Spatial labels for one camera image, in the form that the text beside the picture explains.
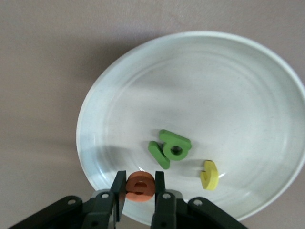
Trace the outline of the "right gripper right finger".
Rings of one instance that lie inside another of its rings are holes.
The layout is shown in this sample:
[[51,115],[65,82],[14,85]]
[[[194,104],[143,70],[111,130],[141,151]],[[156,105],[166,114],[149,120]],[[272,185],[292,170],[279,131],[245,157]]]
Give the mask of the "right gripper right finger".
[[247,229],[203,197],[188,202],[176,190],[165,188],[164,173],[155,172],[155,211],[151,229]]

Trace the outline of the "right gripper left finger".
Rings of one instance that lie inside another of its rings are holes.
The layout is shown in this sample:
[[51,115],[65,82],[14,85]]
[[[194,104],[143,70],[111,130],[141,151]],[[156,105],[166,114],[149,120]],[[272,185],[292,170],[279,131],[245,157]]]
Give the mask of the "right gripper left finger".
[[95,191],[83,202],[66,196],[9,229],[116,229],[126,198],[126,172],[119,171],[110,189]]

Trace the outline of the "orange foam letter e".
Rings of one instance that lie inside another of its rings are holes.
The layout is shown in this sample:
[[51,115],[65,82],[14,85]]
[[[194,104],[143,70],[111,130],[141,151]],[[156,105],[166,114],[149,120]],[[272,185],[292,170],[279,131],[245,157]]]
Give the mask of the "orange foam letter e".
[[134,172],[127,179],[126,192],[128,200],[146,202],[155,194],[155,180],[150,173]]

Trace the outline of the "green foam letter l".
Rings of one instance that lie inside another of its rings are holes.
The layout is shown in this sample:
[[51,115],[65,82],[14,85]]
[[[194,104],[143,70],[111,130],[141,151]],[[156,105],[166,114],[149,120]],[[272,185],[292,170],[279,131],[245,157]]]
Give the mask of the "green foam letter l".
[[155,141],[150,141],[148,145],[148,150],[154,159],[158,162],[161,168],[167,170],[170,168],[170,160],[164,155],[162,149],[159,147],[158,143]]

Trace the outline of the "green foam letter d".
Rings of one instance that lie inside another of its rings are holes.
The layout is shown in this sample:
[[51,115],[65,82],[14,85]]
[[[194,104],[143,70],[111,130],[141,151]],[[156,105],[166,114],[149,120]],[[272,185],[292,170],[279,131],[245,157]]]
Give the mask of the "green foam letter d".
[[163,141],[163,153],[170,160],[183,160],[192,148],[188,138],[164,129],[159,131],[159,138]]

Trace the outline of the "yellow foam letter c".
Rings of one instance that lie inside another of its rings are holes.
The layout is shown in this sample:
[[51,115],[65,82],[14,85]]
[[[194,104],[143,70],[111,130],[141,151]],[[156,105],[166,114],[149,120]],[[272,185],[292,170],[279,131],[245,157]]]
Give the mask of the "yellow foam letter c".
[[219,172],[214,161],[205,160],[204,170],[200,172],[200,180],[203,189],[213,191],[219,183]]

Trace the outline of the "beige plate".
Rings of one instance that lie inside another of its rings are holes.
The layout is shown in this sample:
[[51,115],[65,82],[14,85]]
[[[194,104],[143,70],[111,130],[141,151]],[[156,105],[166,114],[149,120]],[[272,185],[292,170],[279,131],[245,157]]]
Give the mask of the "beige plate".
[[[81,107],[77,151],[93,188],[110,188],[120,170],[160,171],[148,144],[162,144],[163,129],[192,144],[165,170],[166,187],[243,220],[305,163],[305,88],[277,54],[237,35],[192,31],[144,43],[100,75]],[[213,191],[201,184],[205,160],[219,172]]]

